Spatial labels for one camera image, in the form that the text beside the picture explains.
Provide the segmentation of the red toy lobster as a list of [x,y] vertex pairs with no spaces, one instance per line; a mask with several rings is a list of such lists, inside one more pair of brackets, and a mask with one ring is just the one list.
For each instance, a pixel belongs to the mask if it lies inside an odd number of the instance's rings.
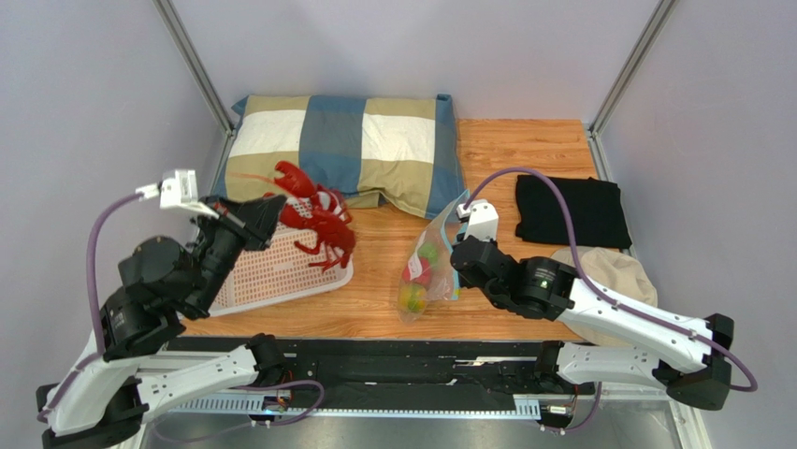
[[301,168],[288,161],[280,161],[274,169],[279,178],[233,172],[234,178],[251,179],[272,184],[287,196],[280,214],[280,223],[286,227],[315,233],[313,247],[299,241],[294,246],[310,255],[322,254],[324,259],[312,262],[313,267],[327,271],[336,266],[348,268],[355,249],[355,232],[349,227],[352,216],[343,196],[334,189],[316,183]]

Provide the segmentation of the clear zip top bag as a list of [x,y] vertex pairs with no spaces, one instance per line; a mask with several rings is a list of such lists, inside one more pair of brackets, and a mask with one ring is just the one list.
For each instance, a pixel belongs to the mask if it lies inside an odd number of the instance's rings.
[[460,194],[415,239],[398,283],[397,312],[401,321],[416,321],[432,303],[459,300],[460,281],[450,257],[456,236],[464,228],[456,208],[469,198],[468,190]]

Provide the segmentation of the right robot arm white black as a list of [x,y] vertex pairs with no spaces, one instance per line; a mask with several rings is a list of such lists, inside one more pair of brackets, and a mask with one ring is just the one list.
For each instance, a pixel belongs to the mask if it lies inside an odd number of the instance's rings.
[[497,309],[561,322],[623,340],[624,347],[547,342],[537,372],[566,384],[637,384],[690,407],[718,411],[732,390],[734,321],[715,313],[693,318],[657,309],[542,256],[514,260],[494,242],[469,237],[450,258],[467,288]]

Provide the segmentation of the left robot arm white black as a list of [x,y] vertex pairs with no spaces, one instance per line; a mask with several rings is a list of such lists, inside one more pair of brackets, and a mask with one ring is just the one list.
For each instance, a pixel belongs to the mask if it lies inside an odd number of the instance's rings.
[[245,252],[265,251],[286,204],[282,195],[235,202],[204,196],[192,222],[196,239],[156,236],[120,262],[121,286],[92,299],[93,331],[80,360],[58,384],[36,391],[46,448],[108,448],[186,402],[227,388],[276,384],[285,358],[275,338],[257,334],[232,351],[166,374],[140,366],[205,319]]

